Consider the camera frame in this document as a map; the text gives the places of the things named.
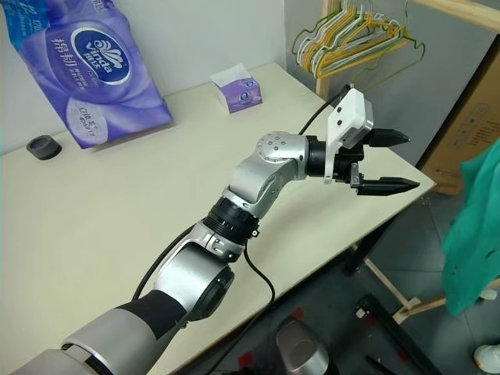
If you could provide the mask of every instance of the black round object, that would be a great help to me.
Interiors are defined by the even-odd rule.
[[[63,148],[50,135],[41,135],[32,139],[26,145],[26,150],[31,152],[33,156],[40,160],[52,159],[59,154]]]
[[[259,227],[259,219],[240,209],[227,198],[220,198],[203,223],[222,237],[244,245]]]
[[[327,158],[327,143],[318,141],[318,138],[312,135],[307,136],[309,142],[309,157],[305,172],[310,177],[322,177],[325,174],[325,160]]]

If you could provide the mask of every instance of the green fabric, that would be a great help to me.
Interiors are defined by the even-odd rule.
[[[500,140],[460,169],[466,204],[443,244],[446,307],[453,315],[500,274]]]

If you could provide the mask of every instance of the small tissue box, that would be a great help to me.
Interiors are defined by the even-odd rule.
[[[253,79],[243,64],[215,73],[210,78],[219,89],[220,104],[229,113],[263,102],[259,82]]]

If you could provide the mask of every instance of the tissue package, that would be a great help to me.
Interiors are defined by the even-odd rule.
[[[9,38],[82,148],[172,122],[110,0],[0,0]]]

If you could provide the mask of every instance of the cardboard box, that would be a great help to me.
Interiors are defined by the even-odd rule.
[[[499,47],[497,37],[423,157],[420,169],[436,182],[435,191],[460,193],[460,163],[473,159],[500,138]]]

